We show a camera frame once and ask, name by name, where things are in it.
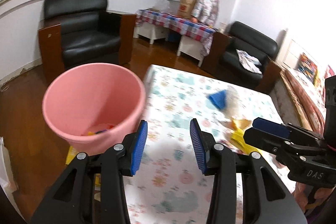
mattress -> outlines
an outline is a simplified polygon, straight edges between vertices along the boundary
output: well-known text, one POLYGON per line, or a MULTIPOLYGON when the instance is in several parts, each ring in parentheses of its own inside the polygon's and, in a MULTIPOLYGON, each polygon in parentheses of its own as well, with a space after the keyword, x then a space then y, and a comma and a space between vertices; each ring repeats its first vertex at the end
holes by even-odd
POLYGON ((312 130, 323 135, 326 109, 324 101, 313 83, 304 74, 293 69, 286 69, 285 76, 295 95, 299 98, 312 130))
POLYGON ((285 124, 291 123, 308 130, 312 130, 308 115, 300 99, 295 94, 285 72, 280 72, 280 79, 276 82, 270 96, 281 119, 285 124))

table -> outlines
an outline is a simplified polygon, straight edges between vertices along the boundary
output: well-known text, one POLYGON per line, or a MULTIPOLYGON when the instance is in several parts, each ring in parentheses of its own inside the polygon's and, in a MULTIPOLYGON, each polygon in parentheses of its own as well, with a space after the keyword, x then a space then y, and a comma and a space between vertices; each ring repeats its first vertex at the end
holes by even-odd
MULTIPOLYGON (((134 177, 124 177, 125 195, 132 224, 206 223, 213 177, 198 169, 189 134, 189 123, 197 118, 201 130, 212 133, 217 142, 227 141, 227 121, 206 98, 228 83, 171 68, 152 65, 144 79, 147 102, 142 118, 148 122, 148 138, 140 169, 134 177)), ((234 86, 240 95, 243 117, 263 117, 282 123, 271 98, 253 90, 234 86)), ((295 182, 289 170, 279 169, 268 153, 263 153, 275 172, 293 192, 295 182)), ((237 175, 237 222, 242 223, 241 176, 237 175)))
POLYGON ((155 39, 167 37, 165 29, 168 28, 182 35, 178 56, 184 52, 199 60, 200 67, 204 56, 209 54, 212 36, 216 31, 204 24, 149 10, 139 10, 136 18, 138 34, 150 38, 150 44, 155 39))

patterned bedsheet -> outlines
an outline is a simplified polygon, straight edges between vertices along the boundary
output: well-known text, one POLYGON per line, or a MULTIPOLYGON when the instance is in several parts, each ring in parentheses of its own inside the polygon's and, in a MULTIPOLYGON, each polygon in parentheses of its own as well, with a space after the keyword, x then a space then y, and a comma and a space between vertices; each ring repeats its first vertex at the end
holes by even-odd
POLYGON ((326 108, 320 94, 301 72, 286 69, 285 74, 307 113, 312 130, 323 135, 326 108))
MULTIPOLYGON (((213 176, 198 169, 189 133, 192 118, 201 130, 217 142, 239 152, 228 142, 229 121, 207 99, 207 95, 229 85, 200 75, 152 65, 144 80, 147 104, 143 119, 148 122, 148 137, 140 169, 134 177, 124 177, 125 195, 132 224, 205 224, 212 194, 213 176)), ((239 94, 241 118, 263 117, 282 123, 271 98, 253 90, 234 86, 239 94)), ((290 192, 295 182, 289 170, 263 157, 290 192)), ((242 223, 243 192, 237 174, 236 223, 242 223)))

plastic bag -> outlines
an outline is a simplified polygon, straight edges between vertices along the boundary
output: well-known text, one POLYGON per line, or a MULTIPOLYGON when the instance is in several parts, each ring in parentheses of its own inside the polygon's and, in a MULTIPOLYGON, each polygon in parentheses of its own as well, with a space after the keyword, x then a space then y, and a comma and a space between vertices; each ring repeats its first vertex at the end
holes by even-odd
POLYGON ((160 13, 169 13, 170 12, 170 3, 168 0, 159 0, 153 7, 154 10, 159 11, 160 13))
POLYGON ((3 137, 0 137, 0 186, 15 210, 21 215, 12 193, 17 190, 11 169, 11 161, 7 148, 4 146, 3 137))
POLYGON ((237 90, 229 85, 226 89, 226 108, 225 115, 226 118, 240 118, 241 117, 241 109, 240 109, 240 98, 237 90))

black leather armchair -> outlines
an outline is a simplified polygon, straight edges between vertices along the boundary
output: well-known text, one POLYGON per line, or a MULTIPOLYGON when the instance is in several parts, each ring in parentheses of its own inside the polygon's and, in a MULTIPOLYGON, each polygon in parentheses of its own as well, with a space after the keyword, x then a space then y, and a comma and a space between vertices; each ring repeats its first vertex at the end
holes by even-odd
POLYGON ((39 44, 48 82, 78 65, 130 61, 135 15, 108 13, 107 5, 108 0, 44 1, 39 44))
POLYGON ((201 68, 219 80, 269 93, 280 76, 281 68, 273 61, 277 54, 278 45, 273 39, 236 21, 227 34, 214 35, 210 53, 201 68), (244 69, 236 49, 256 57, 262 75, 244 69))

